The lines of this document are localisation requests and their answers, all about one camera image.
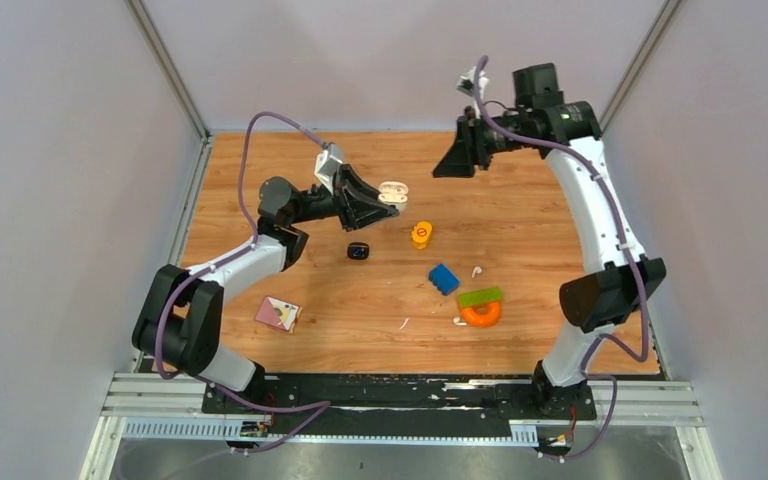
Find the white earbud charging case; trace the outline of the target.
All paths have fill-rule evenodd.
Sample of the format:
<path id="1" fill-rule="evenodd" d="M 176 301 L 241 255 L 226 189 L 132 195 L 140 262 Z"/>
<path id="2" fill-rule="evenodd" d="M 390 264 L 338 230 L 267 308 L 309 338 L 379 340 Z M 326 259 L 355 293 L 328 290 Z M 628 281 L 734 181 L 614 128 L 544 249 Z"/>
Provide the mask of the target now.
<path id="1" fill-rule="evenodd" d="M 378 201 L 404 212 L 408 205 L 409 187 L 398 181 L 385 181 L 378 186 Z"/>

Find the glossy black earbud charging case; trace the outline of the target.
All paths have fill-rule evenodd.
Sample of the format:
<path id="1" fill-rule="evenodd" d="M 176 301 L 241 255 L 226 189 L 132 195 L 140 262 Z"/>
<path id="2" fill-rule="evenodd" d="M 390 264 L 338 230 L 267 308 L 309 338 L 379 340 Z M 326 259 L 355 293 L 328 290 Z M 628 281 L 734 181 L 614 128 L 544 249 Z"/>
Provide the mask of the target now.
<path id="1" fill-rule="evenodd" d="M 370 256 L 370 245 L 365 242 L 350 242 L 347 245 L 346 255 L 351 260 L 363 261 Z"/>

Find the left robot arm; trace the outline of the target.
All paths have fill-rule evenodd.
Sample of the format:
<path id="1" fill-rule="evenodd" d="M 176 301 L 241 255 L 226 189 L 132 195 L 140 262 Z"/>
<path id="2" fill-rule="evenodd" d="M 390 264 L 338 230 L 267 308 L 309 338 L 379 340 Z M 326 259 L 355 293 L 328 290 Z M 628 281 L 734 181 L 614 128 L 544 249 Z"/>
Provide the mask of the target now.
<path id="1" fill-rule="evenodd" d="M 249 240 L 191 269 L 167 264 L 157 271 L 137 317 L 132 346 L 181 373 L 227 388 L 228 400 L 239 411 L 258 411 L 266 400 L 261 381 L 265 370 L 221 344 L 225 305 L 297 262 L 308 240 L 297 224 L 335 217 L 344 230 L 359 230 L 398 216 L 406 202 L 402 188 L 379 191 L 348 164 L 307 190 L 282 177 L 266 180 Z"/>

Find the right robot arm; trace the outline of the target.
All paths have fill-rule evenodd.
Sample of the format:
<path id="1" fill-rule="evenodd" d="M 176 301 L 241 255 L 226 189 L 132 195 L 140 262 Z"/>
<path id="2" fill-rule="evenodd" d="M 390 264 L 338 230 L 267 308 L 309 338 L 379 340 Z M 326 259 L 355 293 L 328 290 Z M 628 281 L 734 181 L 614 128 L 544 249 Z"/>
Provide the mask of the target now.
<path id="1" fill-rule="evenodd" d="M 561 187 L 585 273 L 560 287 L 565 322 L 533 374 L 532 406 L 552 418 L 586 386 L 588 367 L 604 342 L 640 363 L 648 359 L 648 299 L 665 279 L 666 266 L 646 253 L 627 222 L 592 106 L 566 101 L 555 65 L 544 63 L 514 71 L 513 105 L 492 115 L 484 98 L 488 61 L 488 56 L 480 57 L 456 83 L 471 103 L 457 119 L 453 144 L 432 175 L 471 178 L 488 169 L 496 154 L 533 148 Z"/>

